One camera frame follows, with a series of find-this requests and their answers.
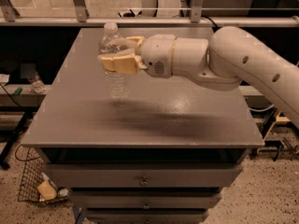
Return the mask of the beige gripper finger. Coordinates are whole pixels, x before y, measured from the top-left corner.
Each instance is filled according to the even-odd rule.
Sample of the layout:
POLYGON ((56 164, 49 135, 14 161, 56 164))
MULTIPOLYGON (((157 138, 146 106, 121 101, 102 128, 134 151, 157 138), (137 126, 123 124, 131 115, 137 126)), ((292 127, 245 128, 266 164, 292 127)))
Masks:
POLYGON ((113 39, 109 42, 109 45, 112 47, 113 53, 133 49, 135 54, 140 54, 143 41, 143 36, 129 36, 113 39))
POLYGON ((147 70, 148 67, 142 62, 140 56, 134 54, 114 57, 112 55, 98 55, 97 59, 108 72, 134 75, 140 70, 147 70))

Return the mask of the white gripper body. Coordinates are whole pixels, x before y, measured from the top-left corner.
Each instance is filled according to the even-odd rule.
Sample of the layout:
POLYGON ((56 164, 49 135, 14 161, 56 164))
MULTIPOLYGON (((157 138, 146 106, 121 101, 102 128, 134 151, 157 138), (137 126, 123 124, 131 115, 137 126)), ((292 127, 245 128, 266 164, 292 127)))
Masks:
POLYGON ((174 35, 153 35, 141 46, 141 58, 151 77, 169 78, 172 76, 171 55, 174 35))

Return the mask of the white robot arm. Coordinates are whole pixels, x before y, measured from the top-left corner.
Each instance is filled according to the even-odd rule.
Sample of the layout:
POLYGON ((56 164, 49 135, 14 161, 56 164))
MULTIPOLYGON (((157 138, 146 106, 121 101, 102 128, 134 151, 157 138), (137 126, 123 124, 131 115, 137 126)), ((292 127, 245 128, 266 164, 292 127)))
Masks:
POLYGON ((158 34, 117 38, 110 45, 125 49, 97 56, 108 72, 185 77, 216 91, 245 81, 299 127, 299 68, 240 28, 222 27, 209 39, 158 34))

